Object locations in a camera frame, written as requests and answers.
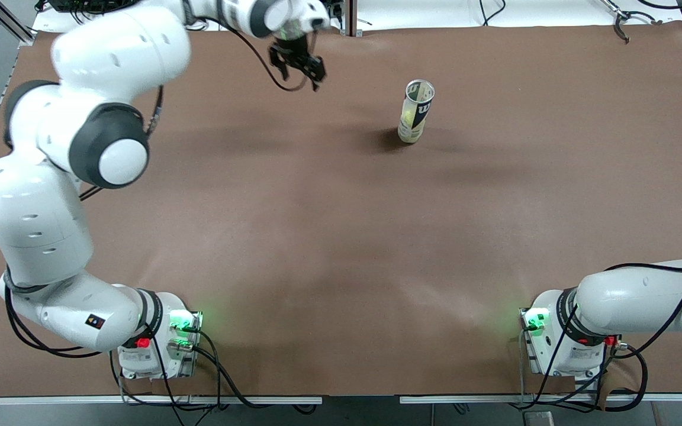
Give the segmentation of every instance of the brown tabletop surface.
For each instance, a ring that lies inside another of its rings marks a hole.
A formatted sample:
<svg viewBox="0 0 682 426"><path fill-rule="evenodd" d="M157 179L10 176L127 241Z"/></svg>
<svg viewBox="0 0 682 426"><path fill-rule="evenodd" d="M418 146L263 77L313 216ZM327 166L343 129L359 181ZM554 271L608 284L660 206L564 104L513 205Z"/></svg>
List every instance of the brown tabletop surface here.
<svg viewBox="0 0 682 426"><path fill-rule="evenodd" d="M85 203L88 269L205 312L246 394L516 393L518 308L611 264L682 259L682 26L628 33L324 34L318 93L192 33L146 174ZM52 40L21 49L11 88L55 78ZM414 78L436 97L402 146ZM0 119L0 156L1 135ZM682 334L646 356L649 391L682 392ZM214 392L207 374L174 382ZM105 356L27 348L0 300L0 396L114 393Z"/></svg>

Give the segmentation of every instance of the cylindrical can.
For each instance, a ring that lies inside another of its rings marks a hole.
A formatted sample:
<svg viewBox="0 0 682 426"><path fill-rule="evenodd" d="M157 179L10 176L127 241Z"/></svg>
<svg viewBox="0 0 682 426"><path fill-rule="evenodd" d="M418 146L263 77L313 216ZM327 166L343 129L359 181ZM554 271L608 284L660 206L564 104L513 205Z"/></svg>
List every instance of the cylindrical can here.
<svg viewBox="0 0 682 426"><path fill-rule="evenodd" d="M407 85L401 118L398 121L398 137L406 143L415 143L423 134L425 118L436 89L425 80L412 80Z"/></svg>

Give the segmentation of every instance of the metal post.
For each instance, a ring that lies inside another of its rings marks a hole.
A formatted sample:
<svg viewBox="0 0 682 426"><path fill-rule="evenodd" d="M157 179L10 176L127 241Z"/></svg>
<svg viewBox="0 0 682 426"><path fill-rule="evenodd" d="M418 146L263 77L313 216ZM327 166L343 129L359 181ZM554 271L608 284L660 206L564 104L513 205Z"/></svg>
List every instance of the metal post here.
<svg viewBox="0 0 682 426"><path fill-rule="evenodd" d="M17 40L27 45L33 44L33 34L27 25L23 24L16 16L0 2L0 24L5 27Z"/></svg>
<svg viewBox="0 0 682 426"><path fill-rule="evenodd" d="M357 29L357 0L344 1L343 35L362 37L362 30Z"/></svg>

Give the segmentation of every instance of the can lid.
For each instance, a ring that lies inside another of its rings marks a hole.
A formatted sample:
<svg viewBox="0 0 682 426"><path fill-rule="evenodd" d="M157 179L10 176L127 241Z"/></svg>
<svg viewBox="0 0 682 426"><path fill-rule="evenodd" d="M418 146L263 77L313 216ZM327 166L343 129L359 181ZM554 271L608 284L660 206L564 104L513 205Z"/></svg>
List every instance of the can lid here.
<svg viewBox="0 0 682 426"><path fill-rule="evenodd" d="M433 100L436 88L428 80L416 79L409 82L404 95L417 104L424 104Z"/></svg>

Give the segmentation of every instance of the robotic arm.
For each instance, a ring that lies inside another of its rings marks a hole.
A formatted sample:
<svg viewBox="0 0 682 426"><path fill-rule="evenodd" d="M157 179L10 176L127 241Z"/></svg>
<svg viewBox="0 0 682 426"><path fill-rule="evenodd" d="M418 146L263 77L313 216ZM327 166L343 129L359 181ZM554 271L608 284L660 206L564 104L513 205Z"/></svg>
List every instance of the robotic arm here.
<svg viewBox="0 0 682 426"><path fill-rule="evenodd" d="M673 270L626 264L540 294L522 314L533 372L586 380L598 371L606 337L658 331L682 305L682 260L656 266ZM666 330L682 331L682 308Z"/></svg>
<svg viewBox="0 0 682 426"><path fill-rule="evenodd" d="M8 265L0 296L14 312L89 350L117 348L125 377L191 375L198 334L190 331L200 327L200 313L173 294L109 284L86 272L93 245L79 186L116 189L143 174L148 134L131 102L186 69L192 17L219 17L250 36L276 32L286 41L327 27L321 6L142 0L57 38L52 63L59 83L22 84L5 108L13 151L0 158L0 251Z"/></svg>

